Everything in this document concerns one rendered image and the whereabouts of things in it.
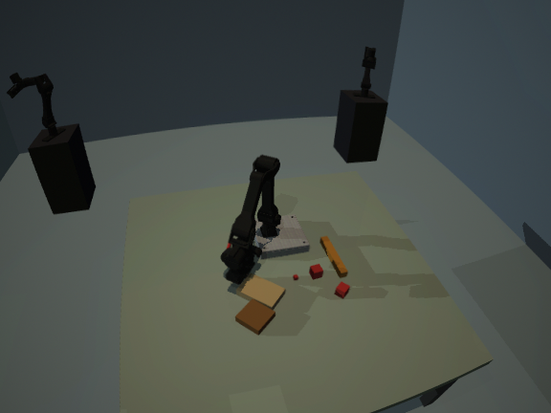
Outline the orange long flat bar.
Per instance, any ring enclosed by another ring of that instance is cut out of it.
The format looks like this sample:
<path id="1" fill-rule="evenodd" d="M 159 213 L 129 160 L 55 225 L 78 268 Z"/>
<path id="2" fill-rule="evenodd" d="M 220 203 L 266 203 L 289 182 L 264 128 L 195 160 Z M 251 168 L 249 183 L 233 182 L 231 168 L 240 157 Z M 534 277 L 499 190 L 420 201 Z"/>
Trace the orange long flat bar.
<path id="1" fill-rule="evenodd" d="M 347 275 L 347 268 L 341 261 L 341 259 L 338 256 L 337 251 L 335 250 L 334 246 L 332 245 L 331 241 L 328 239 L 327 236 L 320 238 L 320 244 L 322 245 L 324 251 L 326 252 L 328 258 L 330 259 L 336 273 L 338 274 L 339 278 L 345 277 Z"/>

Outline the red cube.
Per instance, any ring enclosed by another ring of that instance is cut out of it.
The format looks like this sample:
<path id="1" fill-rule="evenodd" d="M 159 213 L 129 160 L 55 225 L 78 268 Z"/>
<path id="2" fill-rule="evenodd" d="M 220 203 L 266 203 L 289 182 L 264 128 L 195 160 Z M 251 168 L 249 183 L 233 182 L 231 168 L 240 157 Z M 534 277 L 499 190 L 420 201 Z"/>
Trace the red cube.
<path id="1" fill-rule="evenodd" d="M 310 266 L 309 274 L 312 276 L 313 279 L 321 278 L 323 275 L 323 269 L 321 268 L 320 264 Z"/>
<path id="2" fill-rule="evenodd" d="M 334 294 L 340 298 L 344 298 L 347 295 L 349 288 L 350 288 L 349 285 L 346 285 L 343 282 L 341 282 L 337 287 L 337 289 L 335 290 Z"/>

